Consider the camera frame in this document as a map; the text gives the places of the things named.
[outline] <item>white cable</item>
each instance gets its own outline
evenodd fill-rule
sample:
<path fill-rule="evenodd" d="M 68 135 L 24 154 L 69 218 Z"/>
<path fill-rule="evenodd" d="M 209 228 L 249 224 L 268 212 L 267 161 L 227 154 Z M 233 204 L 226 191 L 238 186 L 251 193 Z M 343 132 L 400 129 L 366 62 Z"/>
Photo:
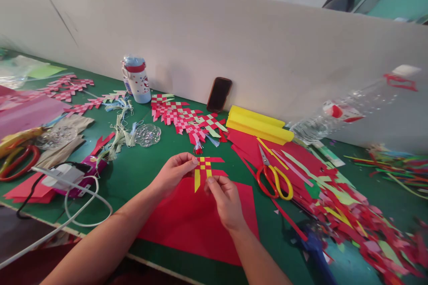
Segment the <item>white cable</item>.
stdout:
<path fill-rule="evenodd" d="M 95 189 L 95 194 L 98 194 L 98 190 L 99 190 L 99 183 L 98 183 L 98 179 L 97 179 L 97 177 L 96 176 L 85 176 L 84 177 L 84 179 L 86 179 L 86 178 L 94 178 L 95 179 L 95 186 L 96 186 L 96 189 Z M 67 200 L 68 200 L 68 194 L 70 193 L 70 190 L 71 189 L 68 189 L 68 191 L 67 191 L 67 193 L 66 193 L 66 196 L 65 196 L 65 198 L 64 198 L 64 207 L 65 207 L 65 209 L 66 209 L 66 214 L 67 214 L 67 217 L 68 218 L 70 218 L 70 219 L 72 219 L 72 216 L 70 215 L 70 212 L 68 211 L 68 203 L 67 203 Z M 110 215 L 112 214 L 112 212 L 113 212 L 113 209 L 111 208 L 111 206 L 110 206 L 110 204 L 109 203 L 107 203 L 107 201 L 105 202 L 105 204 L 107 205 L 107 207 L 109 207 L 109 209 L 111 210 L 110 211 Z M 77 225 L 77 226 L 80 226 L 80 227 L 95 227 L 95 226 L 98 226 L 99 224 L 101 224 L 101 223 L 103 223 L 103 222 L 105 222 L 107 219 L 108 219 L 108 217 L 106 218 L 106 219 L 104 219 L 103 221 L 101 221 L 101 222 L 99 222 L 99 223 L 94 223 L 94 224 L 82 224 L 82 223 L 78 223 L 77 221 L 75 221 L 74 219 L 72 220 L 72 223 L 73 224 L 75 224 L 75 225 Z"/>
<path fill-rule="evenodd" d="M 107 202 L 107 200 L 105 200 L 103 197 L 101 197 L 100 195 L 98 195 L 96 192 L 98 192 L 98 189 L 99 189 L 99 184 L 98 184 L 98 179 L 95 177 L 95 176 L 88 176 L 88 177 L 93 177 L 93 178 L 95 178 L 95 184 L 96 184 L 96 191 L 95 192 L 93 192 L 93 191 L 90 191 L 90 190 L 88 190 L 88 189 L 86 189 L 86 188 L 84 188 L 84 187 L 81 187 L 81 186 L 79 186 L 79 185 L 76 185 L 76 184 L 74 184 L 74 183 L 72 183 L 72 182 L 69 182 L 69 181 L 67 181 L 67 180 L 64 180 L 64 179 L 61 179 L 59 176 L 57 176 L 57 175 L 53 175 L 53 172 L 52 171 L 50 171 L 50 170 L 45 170 L 45 169 L 42 169 L 42 168 L 38 168 L 38 167 L 32 167 L 31 168 L 32 170 L 34 170 L 34 171 L 37 171 L 37 172 L 41 172 L 41 173 L 43 173 L 43 174 L 45 174 L 45 175 L 47 175 L 47 176 L 51 176 L 51 177 L 54 177 L 55 179 L 57 179 L 57 180 L 59 180 L 59 181 L 61 181 L 61 182 L 64 182 L 64 183 L 66 183 L 66 184 L 69 184 L 70 186 L 72 186 L 72 187 L 74 187 L 74 188 L 78 188 L 78 189 L 80 189 L 80 190 L 83 190 L 83 191 L 85 191 L 85 192 L 87 192 L 88 194 L 91 194 L 92 195 L 92 197 L 88 200 L 88 202 L 87 203 L 85 203 L 83 206 L 82 206 L 82 208 L 80 208 L 73 216 L 71 216 L 70 217 L 70 219 L 69 220 L 67 220 L 65 223 L 63 223 L 61 226 L 59 226 L 57 229 L 55 229 L 55 230 L 53 230 L 53 231 L 51 231 L 49 234 L 47 234 L 45 237 L 43 237 L 43 238 L 40 238 L 37 242 L 35 242 L 35 243 L 33 243 L 32 245 L 30 245 L 30 246 L 28 246 L 26 249 L 23 249 L 23 250 L 21 250 L 19 253 L 17 253 L 17 254 L 15 254 L 15 255 L 13 255 L 11 258 L 9 258 L 9 259 L 7 259 L 7 260 L 5 260 L 3 263 L 1 263 L 0 264 L 0 269 L 3 269 L 4 267 L 6 267 L 7 265 L 9 265 L 10 263 L 12 263 L 12 262 L 14 262 L 14 261 L 16 261 L 18 258 L 20 258 L 20 257 L 22 257 L 23 255 L 25 255 L 26 253 L 28 253 L 30 250 L 32 250 L 33 248 L 35 248 L 35 247 L 37 247 L 37 246 L 39 246 L 40 244 L 42 244 L 43 242 L 45 242 L 46 240 L 48 240 L 49 238 L 51 238 L 53 235 L 55 235 L 57 232 L 59 232 L 60 230 L 62 230 L 64 227 L 66 227 L 68 224 L 70 224 L 71 222 L 73 222 L 74 221 L 74 219 L 77 217 L 77 216 L 79 216 L 79 214 L 86 208 L 86 207 L 88 207 L 88 205 L 91 203 L 91 201 L 96 197 L 96 198 L 98 198 L 99 200 L 101 200 L 103 203 L 105 203 L 106 204 L 106 206 L 108 207 L 108 209 L 110 209 L 110 214 L 108 215 L 108 217 L 110 217 L 111 216 L 111 214 L 113 214 L 113 208 L 111 207 L 111 205 Z"/>

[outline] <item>green table surface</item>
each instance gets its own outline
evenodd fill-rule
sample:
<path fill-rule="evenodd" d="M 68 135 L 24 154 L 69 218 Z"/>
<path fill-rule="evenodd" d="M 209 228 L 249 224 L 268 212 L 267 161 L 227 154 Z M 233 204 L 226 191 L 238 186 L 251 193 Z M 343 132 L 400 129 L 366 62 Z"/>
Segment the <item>green table surface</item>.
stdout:
<path fill-rule="evenodd" d="M 75 73 L 78 78 L 91 78 L 95 86 L 88 86 L 87 91 L 101 96 L 113 90 L 124 90 L 122 81 L 94 74 L 85 70 L 54 63 L 37 58 L 52 65 L 66 67 L 66 72 Z M 118 73 L 120 72 L 120 62 L 118 61 Z M 27 82 L 20 90 L 38 89 L 44 87 L 54 79 L 37 80 Z M 83 104 L 86 99 L 92 98 L 90 95 L 77 92 L 73 96 L 73 104 Z M 206 111 L 206 105 L 191 100 L 176 97 L 176 101 L 186 101 L 190 103 L 191 109 Z M 150 104 L 133 103 L 134 115 L 127 121 L 129 127 L 131 123 L 144 119 L 144 123 L 152 123 Z M 95 120 L 85 131 L 83 131 L 86 142 L 73 152 L 69 160 L 80 162 L 95 147 L 95 143 L 100 136 L 106 137 L 113 130 L 111 124 L 115 124 L 116 112 L 106 112 L 103 107 L 100 109 L 88 110 L 84 116 Z M 222 112 L 218 118 L 227 117 L 226 112 Z M 101 173 L 99 194 L 103 196 L 113 207 L 119 209 L 126 201 L 132 198 L 140 190 L 149 185 L 162 165 L 169 157 L 180 152 L 192 152 L 193 145 L 189 142 L 187 134 L 176 134 L 173 125 L 166 126 L 160 121 L 156 122 L 162 130 L 160 142 L 149 148 L 142 148 L 139 145 L 133 148 L 124 147 L 118 154 L 118 159 L 111 161 L 108 167 Z M 338 156 L 349 155 L 354 157 L 367 158 L 364 149 L 337 142 L 329 144 L 328 139 L 323 142 L 328 148 Z M 323 284 L 316 268 L 307 263 L 302 255 L 302 251 L 290 243 L 292 238 L 290 225 L 277 215 L 276 209 L 271 200 L 260 190 L 255 179 L 250 174 L 245 165 L 241 162 L 237 154 L 230 148 L 231 143 L 221 143 L 218 148 L 207 141 L 204 144 L 203 156 L 222 157 L 225 163 L 216 164 L 217 169 L 226 171 L 229 177 L 236 182 L 248 184 L 253 187 L 254 201 L 259 226 L 260 241 L 273 259 L 288 275 L 294 284 Z M 402 231 L 412 232 L 416 227 L 414 215 L 427 221 L 427 202 L 403 190 L 399 185 L 383 180 L 379 177 L 370 178 L 370 168 L 358 167 L 352 162 L 343 158 L 345 166 L 340 167 L 340 172 L 345 175 L 355 187 L 368 199 L 372 205 L 379 207 L 385 217 L 393 217 L 394 224 Z M 25 177 L 10 183 L 0 183 L 0 195 L 5 194 L 22 181 Z M 83 199 L 75 200 L 70 205 L 71 214 L 75 213 L 89 198 L 85 195 Z M 57 195 L 50 204 L 29 204 L 24 212 L 49 224 L 64 223 L 67 216 L 64 214 L 63 197 Z M 20 204 L 14 204 L 11 200 L 1 198 L 1 202 L 9 207 L 17 209 Z M 299 208 L 291 202 L 279 201 L 280 206 L 295 221 L 307 219 Z M 108 214 L 106 206 L 98 200 L 94 200 L 82 214 L 78 221 L 81 223 L 96 223 L 105 219 Z M 74 224 L 69 225 L 69 229 L 77 234 L 88 234 L 91 228 L 79 227 Z M 358 252 L 358 249 L 351 243 L 346 242 L 346 250 L 340 252 L 334 243 L 327 249 L 334 262 L 330 268 L 339 284 L 382 284 L 377 272 L 368 265 Z M 156 268 L 172 271 L 185 278 L 204 284 L 246 284 L 244 271 L 241 267 L 229 265 L 215 260 L 210 260 L 194 254 L 178 251 L 169 247 L 154 244 L 145 240 L 137 239 L 132 245 L 129 253 L 132 257 L 144 261 Z M 413 276 L 404 276 L 406 284 L 426 284 L 426 279 L 419 279 Z"/>

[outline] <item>glue gun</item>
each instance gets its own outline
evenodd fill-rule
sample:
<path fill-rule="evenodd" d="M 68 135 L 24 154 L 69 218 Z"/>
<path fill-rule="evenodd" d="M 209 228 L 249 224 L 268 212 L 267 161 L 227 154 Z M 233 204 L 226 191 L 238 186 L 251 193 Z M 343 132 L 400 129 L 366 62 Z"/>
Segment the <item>glue gun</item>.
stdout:
<path fill-rule="evenodd" d="M 311 258 L 314 259 L 320 272 L 324 276 L 325 284 L 338 285 L 333 273 L 331 273 L 330 267 L 325 260 L 324 253 L 322 250 L 322 241 L 319 236 L 312 230 L 310 224 L 306 224 L 302 231 L 307 235 L 308 241 L 303 241 L 299 235 L 296 235 L 298 243 L 302 248 L 308 252 Z"/>

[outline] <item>water bottle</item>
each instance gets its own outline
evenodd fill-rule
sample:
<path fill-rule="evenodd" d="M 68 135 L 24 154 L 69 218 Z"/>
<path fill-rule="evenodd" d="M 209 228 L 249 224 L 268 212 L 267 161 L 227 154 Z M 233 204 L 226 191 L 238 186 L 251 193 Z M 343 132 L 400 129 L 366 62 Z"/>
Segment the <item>water bottle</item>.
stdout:
<path fill-rule="evenodd" d="M 306 144 L 325 138 L 344 125 L 358 121 L 382 106 L 393 103 L 400 90 L 417 91 L 415 81 L 406 78 L 419 71 L 420 68 L 401 65 L 361 90 L 351 91 L 346 97 L 327 100 L 322 108 L 294 124 L 290 131 Z"/>
<path fill-rule="evenodd" d="M 129 54 L 124 56 L 122 64 L 123 82 L 128 93 L 133 95 L 138 103 L 151 101 L 152 95 L 145 70 L 146 61 Z"/>

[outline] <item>smartphone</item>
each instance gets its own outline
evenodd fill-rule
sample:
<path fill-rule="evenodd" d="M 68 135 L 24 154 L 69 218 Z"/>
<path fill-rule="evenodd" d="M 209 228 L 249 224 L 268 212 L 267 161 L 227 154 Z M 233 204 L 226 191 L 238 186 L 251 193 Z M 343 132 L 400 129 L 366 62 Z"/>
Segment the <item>smartphone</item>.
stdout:
<path fill-rule="evenodd" d="M 215 78 L 210 98 L 206 105 L 209 112 L 219 113 L 223 110 L 226 98 L 229 95 L 232 81 L 227 78 Z"/>

